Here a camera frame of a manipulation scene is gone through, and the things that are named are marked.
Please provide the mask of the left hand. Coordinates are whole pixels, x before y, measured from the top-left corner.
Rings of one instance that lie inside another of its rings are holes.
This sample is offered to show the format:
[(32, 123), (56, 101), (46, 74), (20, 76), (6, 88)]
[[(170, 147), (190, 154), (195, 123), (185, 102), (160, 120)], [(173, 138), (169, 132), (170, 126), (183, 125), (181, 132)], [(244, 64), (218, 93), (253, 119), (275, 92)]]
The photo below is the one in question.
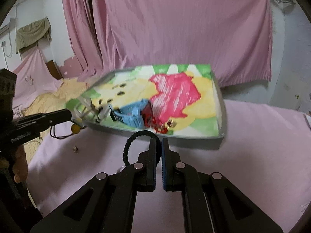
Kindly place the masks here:
[(28, 163), (26, 160), (26, 153), (23, 145), (17, 148), (15, 157), (16, 161), (13, 166), (14, 181), (16, 183), (21, 183), (27, 179), (28, 175)]

